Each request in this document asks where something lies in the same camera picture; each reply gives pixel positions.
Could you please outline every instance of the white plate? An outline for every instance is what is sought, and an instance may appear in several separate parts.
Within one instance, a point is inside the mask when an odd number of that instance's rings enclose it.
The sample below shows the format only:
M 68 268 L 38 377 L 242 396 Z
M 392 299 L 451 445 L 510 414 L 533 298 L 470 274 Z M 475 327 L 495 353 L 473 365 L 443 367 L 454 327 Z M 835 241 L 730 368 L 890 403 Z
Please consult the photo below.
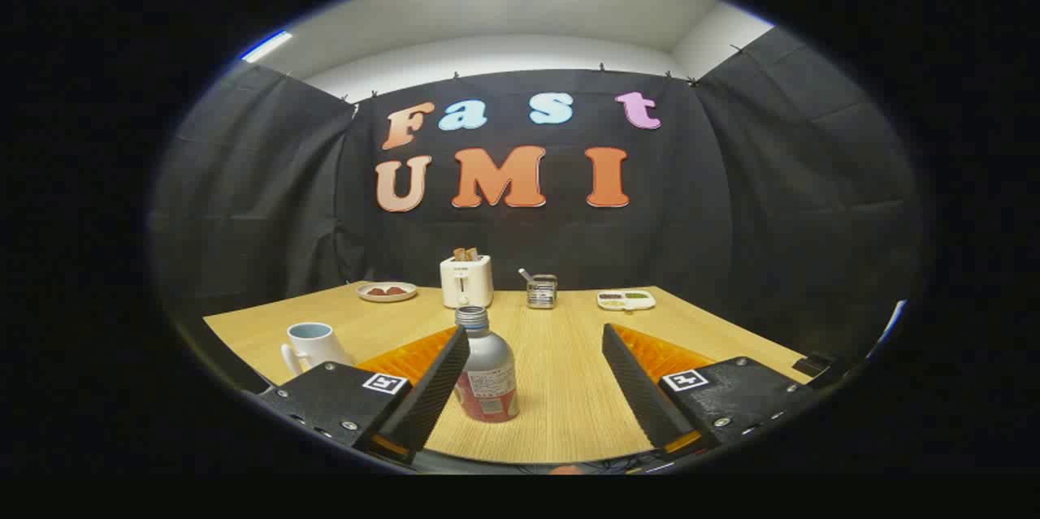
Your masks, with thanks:
M 386 291 L 394 286 L 399 287 L 405 290 L 405 293 L 394 293 L 393 295 L 369 295 L 368 292 L 375 288 L 380 288 Z M 419 288 L 412 284 L 407 284 L 405 282 L 376 282 L 374 284 L 365 284 L 357 289 L 358 295 L 361 300 L 367 300 L 368 302 L 404 302 L 409 297 L 414 297 L 416 293 L 419 292 Z
M 657 305 L 657 301 L 647 290 L 642 289 L 609 289 L 596 293 L 596 304 L 603 310 L 617 312 L 632 310 L 649 310 Z

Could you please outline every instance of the white ceiling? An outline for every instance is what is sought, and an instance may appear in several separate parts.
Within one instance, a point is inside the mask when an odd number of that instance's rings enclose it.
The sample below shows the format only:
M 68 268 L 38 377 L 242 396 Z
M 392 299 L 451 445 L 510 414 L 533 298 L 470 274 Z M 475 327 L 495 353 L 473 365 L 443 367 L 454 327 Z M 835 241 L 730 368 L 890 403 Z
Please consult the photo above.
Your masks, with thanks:
M 718 0 L 344 0 L 289 24 L 264 67 L 307 79 L 387 50 L 535 34 L 601 38 L 671 52 Z

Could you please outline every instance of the bottle label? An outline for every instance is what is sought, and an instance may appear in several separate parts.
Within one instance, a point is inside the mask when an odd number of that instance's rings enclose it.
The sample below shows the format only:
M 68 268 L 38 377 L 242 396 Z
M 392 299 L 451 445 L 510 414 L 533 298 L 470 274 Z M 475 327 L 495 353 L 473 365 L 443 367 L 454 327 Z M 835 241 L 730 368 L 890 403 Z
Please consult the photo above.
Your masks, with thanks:
M 513 364 L 490 371 L 464 371 L 456 383 L 456 396 L 466 415 L 480 421 L 505 421 L 519 413 Z

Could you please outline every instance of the toaster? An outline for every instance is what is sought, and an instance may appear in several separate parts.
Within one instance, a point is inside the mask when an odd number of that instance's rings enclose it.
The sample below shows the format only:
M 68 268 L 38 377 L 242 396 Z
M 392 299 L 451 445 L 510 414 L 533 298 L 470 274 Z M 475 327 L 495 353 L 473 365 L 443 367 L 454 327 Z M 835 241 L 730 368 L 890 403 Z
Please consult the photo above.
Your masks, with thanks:
M 495 293 L 491 283 L 491 257 L 480 255 L 476 261 L 457 261 L 449 257 L 442 261 L 441 292 L 448 308 L 490 306 Z

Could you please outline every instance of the utensil holder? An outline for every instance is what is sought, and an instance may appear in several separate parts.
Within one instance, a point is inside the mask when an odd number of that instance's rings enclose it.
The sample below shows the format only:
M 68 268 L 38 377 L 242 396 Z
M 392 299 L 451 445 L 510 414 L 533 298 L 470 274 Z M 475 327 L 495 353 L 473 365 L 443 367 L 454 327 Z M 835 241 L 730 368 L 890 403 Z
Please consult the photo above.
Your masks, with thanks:
M 558 283 L 556 276 L 534 276 L 534 282 L 527 283 L 527 308 L 550 310 L 556 307 L 556 291 Z

